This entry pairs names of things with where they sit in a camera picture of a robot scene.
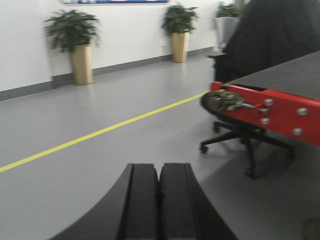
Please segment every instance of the red metal plate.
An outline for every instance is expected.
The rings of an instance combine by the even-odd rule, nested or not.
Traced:
[[[211,91],[221,89],[222,85],[213,82]],[[320,147],[320,101],[272,89],[258,91],[236,85],[228,86],[228,91],[240,94],[256,108],[241,107],[235,111],[224,110],[221,114]],[[266,99],[272,99],[273,105],[265,106]],[[263,114],[260,108],[269,111]],[[307,114],[299,115],[297,110],[300,108],[307,109]],[[269,124],[262,124],[263,118],[269,119]],[[301,129],[302,134],[295,135],[294,129]]]

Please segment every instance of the gray baseboard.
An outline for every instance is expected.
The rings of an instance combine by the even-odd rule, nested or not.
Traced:
[[[37,94],[54,89],[53,81],[42,82],[30,86],[22,86],[14,89],[0,91],[0,101],[15,99],[31,94]]]
[[[187,55],[188,56],[195,56],[195,55],[199,55],[199,54],[204,54],[204,53],[211,52],[212,49],[213,49],[213,47],[196,49],[196,50],[188,51]],[[172,60],[172,54],[165,55],[165,56],[152,57],[152,58],[138,60],[138,61],[121,63],[121,64],[117,64],[117,65],[112,65],[112,66],[105,66],[105,67],[93,69],[93,75],[97,76],[97,75],[102,75],[102,74],[109,74],[109,73],[113,73],[113,72],[117,72],[117,71],[138,68],[138,67],[147,66],[147,65],[151,65],[151,64],[157,64],[157,63],[170,61],[170,60]],[[53,82],[55,85],[71,83],[72,81],[73,81],[73,74],[72,73],[53,76]]]
[[[204,54],[212,51],[212,47],[206,47],[202,49],[188,51],[188,56],[195,56],[199,54]],[[165,61],[170,61],[172,55],[157,56],[149,59],[143,59],[138,61],[126,62],[122,64],[117,64],[113,66],[105,66],[93,69],[93,75],[102,75],[113,73],[117,71],[138,68],[150,64],[161,63]],[[37,94],[45,91],[55,89],[58,85],[71,83],[73,81],[73,74],[67,73],[62,75],[57,75],[52,77],[52,81],[42,82],[30,86],[23,86],[14,89],[9,89],[5,91],[0,91],[0,101],[14,99],[18,97],[23,97],[31,94]]]

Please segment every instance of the dark table surface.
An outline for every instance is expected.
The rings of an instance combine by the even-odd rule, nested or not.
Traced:
[[[238,78],[228,84],[273,89],[320,100],[320,51]]]

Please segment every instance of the potted plant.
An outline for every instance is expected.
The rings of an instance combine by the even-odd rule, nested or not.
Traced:
[[[231,36],[233,35],[237,25],[238,17],[241,15],[241,10],[235,4],[223,5],[220,4],[214,19],[216,28],[216,39],[218,51],[222,51]]]
[[[216,18],[222,18],[222,17],[232,17],[232,18],[238,18],[241,15],[241,10],[239,7],[237,7],[235,4],[228,4],[228,5],[219,5],[219,9],[216,12]]]
[[[198,19],[197,7],[184,7],[181,3],[168,7],[162,28],[171,38],[172,57],[175,63],[187,60],[189,33],[194,30],[193,21]]]
[[[53,36],[52,48],[68,51],[76,85],[92,83],[91,41],[97,43],[99,36],[95,23],[99,20],[91,14],[78,10],[60,10],[46,20],[48,36]]]

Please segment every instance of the chair base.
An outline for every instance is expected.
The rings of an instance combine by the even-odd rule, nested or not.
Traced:
[[[215,121],[213,123],[213,130],[216,133],[220,132],[220,128],[225,128],[230,130],[229,132],[223,133],[219,136],[207,139],[205,141],[202,141],[200,143],[199,150],[205,154],[208,151],[208,147],[206,145],[214,144],[230,139],[236,139],[241,138],[241,143],[245,145],[246,151],[249,158],[250,166],[246,169],[245,174],[250,178],[257,178],[258,174],[256,173],[256,161],[254,158],[254,152],[253,147],[251,143],[251,139],[255,139],[264,143],[268,143],[280,148],[284,148],[288,150],[288,158],[293,159],[294,158],[294,148],[286,144],[280,140],[277,140],[275,138],[269,137],[265,135],[266,130],[263,128],[258,128],[255,126],[236,126],[236,125],[230,125],[226,123],[222,123],[219,121]]]

